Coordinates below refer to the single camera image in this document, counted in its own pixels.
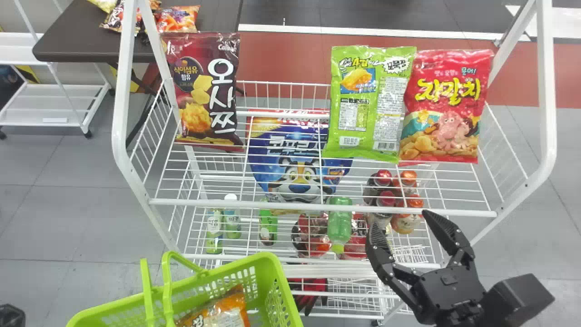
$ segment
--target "tiger mascot illustration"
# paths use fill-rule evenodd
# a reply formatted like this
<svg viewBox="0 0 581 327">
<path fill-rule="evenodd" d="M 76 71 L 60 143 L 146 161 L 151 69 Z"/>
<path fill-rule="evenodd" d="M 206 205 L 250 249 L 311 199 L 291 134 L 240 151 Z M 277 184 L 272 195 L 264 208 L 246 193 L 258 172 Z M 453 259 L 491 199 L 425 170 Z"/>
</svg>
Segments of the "tiger mascot illustration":
<svg viewBox="0 0 581 327">
<path fill-rule="evenodd" d="M 268 192 L 280 195 L 284 201 L 311 203 L 321 196 L 321 187 L 326 196 L 333 193 L 331 187 L 321 183 L 321 176 L 317 173 L 322 166 L 319 159 L 293 161 L 281 157 L 278 164 L 285 168 L 285 172 L 277 181 L 268 184 Z"/>
</svg>

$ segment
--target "white metal rack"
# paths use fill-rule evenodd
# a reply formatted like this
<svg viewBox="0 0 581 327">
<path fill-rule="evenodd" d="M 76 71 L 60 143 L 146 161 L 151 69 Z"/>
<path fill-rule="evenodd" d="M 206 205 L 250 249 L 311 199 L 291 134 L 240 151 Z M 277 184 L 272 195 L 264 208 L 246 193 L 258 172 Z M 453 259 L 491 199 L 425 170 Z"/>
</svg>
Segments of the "white metal rack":
<svg viewBox="0 0 581 327">
<path fill-rule="evenodd" d="M 62 12 L 57 0 L 53 2 Z M 29 33 L 0 33 L 0 64 L 11 65 L 24 83 L 0 110 L 0 126 L 80 127 L 85 137 L 91 137 L 89 124 L 110 89 L 105 75 L 94 64 L 103 84 L 62 84 L 55 63 L 34 57 L 33 46 L 42 34 L 34 32 L 20 1 L 14 3 Z M 47 67 L 56 84 L 29 83 L 14 65 Z"/>
<path fill-rule="evenodd" d="M 135 12 L 137 4 L 146 1 L 127 1 L 125 10 Z M 476 243 L 549 176 L 557 149 L 555 120 L 555 90 L 553 43 L 551 37 L 550 0 L 529 0 L 522 18 L 507 34 L 494 59 L 492 81 L 500 67 L 537 10 L 539 20 L 539 102 L 543 158 L 539 168 L 527 175 L 494 112 L 486 105 L 481 121 L 478 165 L 463 163 L 425 163 L 406 167 L 418 173 L 419 194 L 426 208 L 448 216 L 462 225 L 461 220 L 487 219 L 489 223 L 472 239 Z M 125 15 L 124 26 L 134 25 L 135 15 Z M 155 31 L 152 15 L 143 16 L 148 31 Z M 297 258 L 291 244 L 290 229 L 298 214 L 279 217 L 278 241 L 264 246 L 259 240 L 258 209 L 294 209 L 299 212 L 358 211 L 417 213 L 416 208 L 377 208 L 363 206 L 362 191 L 369 175 L 378 169 L 390 169 L 397 174 L 400 167 L 386 162 L 353 159 L 350 172 L 337 186 L 336 194 L 349 196 L 353 206 L 324 204 L 322 197 L 312 204 L 262 202 L 264 196 L 248 165 L 248 147 L 242 152 L 211 150 L 176 142 L 179 117 L 173 81 L 160 40 L 155 32 L 150 41 L 160 68 L 162 84 L 150 109 L 149 116 L 136 141 L 125 148 L 129 86 L 134 36 L 131 29 L 121 35 L 117 97 L 113 117 L 113 154 L 119 169 L 127 179 L 147 216 L 166 246 L 183 253 L 198 264 L 211 268 L 259 251 L 274 252 L 284 264 L 287 277 L 328 278 L 328 292 L 299 292 L 329 296 L 326 305 L 318 303 L 312 316 L 389 319 L 393 314 L 408 313 L 401 300 L 381 281 L 366 261 L 336 260 L 332 253 L 319 258 Z M 329 85 L 309 83 L 276 83 L 238 81 L 245 96 L 238 98 L 238 135 L 245 144 L 253 135 L 247 134 L 256 116 L 328 119 Z M 279 113 L 275 109 L 324 108 L 321 114 Z M 261 109 L 266 112 L 256 113 Z M 224 195 L 235 193 L 239 201 L 224 201 Z M 205 222 L 210 208 L 239 207 L 243 235 L 238 240 L 224 240 L 224 252 L 206 254 Z M 399 263 L 414 269 L 440 268 L 446 259 L 426 225 L 412 234 L 392 233 L 388 240 Z"/>
</svg>

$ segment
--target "basket handle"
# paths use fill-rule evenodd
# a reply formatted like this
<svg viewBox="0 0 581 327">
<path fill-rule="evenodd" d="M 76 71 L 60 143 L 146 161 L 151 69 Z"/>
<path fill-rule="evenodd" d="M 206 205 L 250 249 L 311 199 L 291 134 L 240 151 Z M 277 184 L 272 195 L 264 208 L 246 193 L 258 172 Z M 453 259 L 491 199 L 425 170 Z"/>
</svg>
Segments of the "basket handle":
<svg viewBox="0 0 581 327">
<path fill-rule="evenodd" d="M 153 316 L 153 299 L 151 295 L 151 276 L 147 266 L 147 259 L 143 258 L 139 262 L 141 266 L 141 282 L 144 286 L 145 322 L 147 327 L 154 327 L 155 317 Z"/>
<path fill-rule="evenodd" d="M 194 264 L 190 260 L 182 257 L 175 251 L 168 251 L 162 256 L 162 272 L 163 272 L 163 315 L 166 317 L 166 327 L 175 327 L 174 324 L 174 308 L 171 303 L 171 272 L 170 259 L 176 260 L 187 268 L 196 272 L 196 278 L 202 278 L 209 274 L 207 269 Z"/>
</svg>

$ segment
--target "wire shelf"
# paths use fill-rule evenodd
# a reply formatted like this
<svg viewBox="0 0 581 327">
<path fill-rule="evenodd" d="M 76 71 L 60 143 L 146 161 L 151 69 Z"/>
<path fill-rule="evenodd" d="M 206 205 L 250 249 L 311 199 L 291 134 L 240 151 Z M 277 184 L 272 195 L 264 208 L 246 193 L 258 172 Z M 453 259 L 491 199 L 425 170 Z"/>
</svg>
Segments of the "wire shelf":
<svg viewBox="0 0 581 327">
<path fill-rule="evenodd" d="M 402 170 L 417 173 L 417 193 L 423 199 L 425 208 L 447 216 L 494 218 L 497 216 L 494 206 L 510 196 L 515 186 L 527 178 L 487 105 L 481 119 L 484 128 L 480 138 L 483 143 L 479 147 L 479 165 L 406 162 L 406 166 L 401 167 L 354 158 L 349 172 L 341 178 L 334 193 L 350 197 L 353 206 L 325 204 L 327 196 L 322 192 L 309 204 L 263 202 L 265 193 L 254 178 L 256 172 L 252 171 L 248 157 L 252 147 L 260 147 L 253 142 L 261 139 L 260 133 L 253 133 L 253 129 L 259 130 L 261 124 L 269 123 L 258 123 L 254 118 L 309 119 L 324 124 L 328 121 L 329 86 L 239 81 L 239 87 L 246 95 L 237 99 L 237 134 L 248 146 L 241 147 L 238 152 L 225 152 L 175 141 L 180 126 L 176 124 L 175 113 L 162 86 L 140 134 L 129 147 L 133 172 L 145 186 L 148 194 L 146 200 L 154 209 L 160 226 L 166 230 L 168 239 L 175 244 L 174 248 L 200 266 L 210 269 L 247 255 L 270 251 L 283 262 L 287 277 L 306 277 L 309 273 L 320 276 L 327 271 L 329 291 L 325 294 L 328 301 L 323 305 L 318 300 L 311 313 L 314 317 L 382 319 L 390 310 L 405 314 L 411 311 L 405 306 L 397 309 L 399 298 L 377 279 L 366 260 L 339 260 L 330 251 L 319 257 L 299 257 L 291 238 L 299 214 L 319 214 L 330 210 L 419 213 L 422 208 L 365 205 L 363 192 L 368 179 L 379 169 L 389 169 L 393 176 L 399 175 Z M 322 167 L 338 168 L 324 164 L 327 158 L 321 155 L 320 150 L 324 148 L 326 135 L 318 129 L 316 134 L 308 136 L 315 140 L 313 155 L 323 162 Z M 292 148 L 285 145 L 279 147 L 282 150 Z M 333 176 L 319 177 L 324 180 Z M 321 190 L 322 184 L 319 181 L 313 187 Z M 231 193 L 236 194 L 236 203 L 224 200 L 224 196 Z M 210 239 L 206 236 L 207 219 L 212 216 L 214 208 L 227 207 L 240 208 L 242 234 L 238 239 L 224 236 L 221 243 L 223 252 L 208 254 L 206 241 Z M 260 208 L 284 212 L 278 215 L 277 241 L 272 246 L 265 246 L 260 240 Z M 311 234 L 309 229 L 309 240 L 319 240 L 318 236 L 322 234 Z M 396 261 L 414 269 L 440 268 L 446 258 L 425 222 L 411 234 L 388 233 L 387 240 L 392 245 Z M 310 246 L 320 245 L 320 241 L 307 242 Z M 297 263 L 303 264 L 301 269 L 294 268 L 293 264 Z"/>
</svg>

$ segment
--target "white floor stripe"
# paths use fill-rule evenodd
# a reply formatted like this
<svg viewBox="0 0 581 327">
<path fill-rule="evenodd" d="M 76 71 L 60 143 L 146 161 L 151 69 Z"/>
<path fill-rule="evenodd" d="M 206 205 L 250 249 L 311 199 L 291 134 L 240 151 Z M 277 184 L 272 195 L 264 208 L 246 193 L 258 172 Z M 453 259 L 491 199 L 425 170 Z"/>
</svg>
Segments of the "white floor stripe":
<svg viewBox="0 0 581 327">
<path fill-rule="evenodd" d="M 238 30 L 247 32 L 372 35 L 388 37 L 453 38 L 453 39 L 472 39 L 472 40 L 498 40 L 502 37 L 501 33 L 351 29 L 347 27 L 290 26 L 290 25 L 283 26 L 283 25 L 260 25 L 260 24 L 240 24 L 238 26 Z M 530 41 L 530 39 L 526 35 L 523 35 L 521 37 L 521 41 Z"/>
<path fill-rule="evenodd" d="M 519 6 L 507 5 L 506 8 L 514 16 Z M 537 15 L 533 16 L 526 28 L 531 37 L 537 36 Z M 553 8 L 553 37 L 581 39 L 581 8 Z"/>
</svg>

